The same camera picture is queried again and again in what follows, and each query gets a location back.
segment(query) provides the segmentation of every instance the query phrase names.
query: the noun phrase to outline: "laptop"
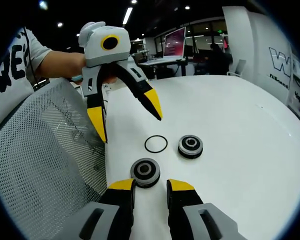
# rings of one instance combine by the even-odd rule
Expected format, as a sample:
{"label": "laptop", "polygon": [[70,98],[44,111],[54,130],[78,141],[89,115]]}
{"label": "laptop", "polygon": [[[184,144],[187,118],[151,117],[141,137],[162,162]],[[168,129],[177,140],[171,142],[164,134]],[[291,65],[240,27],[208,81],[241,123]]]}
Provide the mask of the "laptop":
{"label": "laptop", "polygon": [[185,35],[186,28],[180,28],[165,35],[163,48],[163,58],[153,59],[140,63],[143,66],[152,66],[164,63],[173,63],[175,61],[185,61]]}

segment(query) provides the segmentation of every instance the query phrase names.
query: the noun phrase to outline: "person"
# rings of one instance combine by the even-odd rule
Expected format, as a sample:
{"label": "person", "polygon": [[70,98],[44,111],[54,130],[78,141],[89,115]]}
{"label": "person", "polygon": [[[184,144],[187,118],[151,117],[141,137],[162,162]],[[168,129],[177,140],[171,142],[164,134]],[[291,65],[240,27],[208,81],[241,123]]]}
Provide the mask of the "person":
{"label": "person", "polygon": [[229,61],[216,43],[210,45],[212,53],[207,60],[207,71],[210,75],[227,75]]}
{"label": "person", "polygon": [[[41,45],[32,31],[21,28],[0,65],[0,124],[34,92],[30,80],[33,82],[34,78],[40,77],[71,78],[81,75],[85,66],[84,54],[51,50]],[[104,82],[115,80],[109,74]]]}

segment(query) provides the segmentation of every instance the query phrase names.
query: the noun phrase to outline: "ceiling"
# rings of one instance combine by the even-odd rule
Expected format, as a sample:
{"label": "ceiling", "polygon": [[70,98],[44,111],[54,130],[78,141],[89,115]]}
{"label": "ceiling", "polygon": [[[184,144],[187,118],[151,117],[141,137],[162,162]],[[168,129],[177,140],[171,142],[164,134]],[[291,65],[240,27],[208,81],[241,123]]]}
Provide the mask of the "ceiling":
{"label": "ceiling", "polygon": [[35,11],[27,21],[27,28],[38,40],[53,50],[82,52],[77,34],[88,22],[104,21],[122,27],[128,7],[133,7],[125,25],[130,39],[154,37],[166,30],[195,20],[223,15],[222,6],[246,6],[246,0],[131,0],[68,1],[46,0],[48,9]]}

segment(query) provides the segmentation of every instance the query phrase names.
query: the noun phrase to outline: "laptop screen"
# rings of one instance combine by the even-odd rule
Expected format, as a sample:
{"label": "laptop screen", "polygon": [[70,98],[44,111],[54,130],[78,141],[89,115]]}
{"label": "laptop screen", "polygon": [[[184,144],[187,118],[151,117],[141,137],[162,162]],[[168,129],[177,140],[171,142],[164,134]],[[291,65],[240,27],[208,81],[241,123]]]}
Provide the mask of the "laptop screen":
{"label": "laptop screen", "polygon": [[183,57],[186,28],[180,28],[165,36],[163,57]]}

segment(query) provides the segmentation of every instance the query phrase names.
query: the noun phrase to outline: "desk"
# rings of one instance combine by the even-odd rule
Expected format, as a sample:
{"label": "desk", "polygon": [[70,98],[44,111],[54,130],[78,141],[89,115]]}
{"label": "desk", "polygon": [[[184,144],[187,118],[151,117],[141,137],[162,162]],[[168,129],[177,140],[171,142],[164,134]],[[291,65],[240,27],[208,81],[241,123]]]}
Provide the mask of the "desk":
{"label": "desk", "polygon": [[[199,75],[155,80],[163,119],[156,120],[128,88],[109,96],[107,184],[130,177],[132,164],[153,158],[159,182],[136,188],[131,240],[171,239],[166,180],[193,185],[204,203],[235,220],[248,240],[273,240],[300,207],[300,121],[279,100],[234,76]],[[168,147],[147,152],[145,140],[163,135]],[[178,153],[184,135],[202,139],[203,154]]]}
{"label": "desk", "polygon": [[162,59],[156,59],[158,60],[158,62],[156,61],[146,61],[143,63],[139,63],[138,65],[144,66],[144,67],[153,67],[153,66],[157,66],[157,65],[161,65],[161,66],[170,66],[170,65],[178,65],[181,66],[181,75],[182,76],[186,76],[186,66],[188,65],[188,61],[186,61],[185,58],[181,58],[181,59],[173,59],[173,58],[162,58]]}

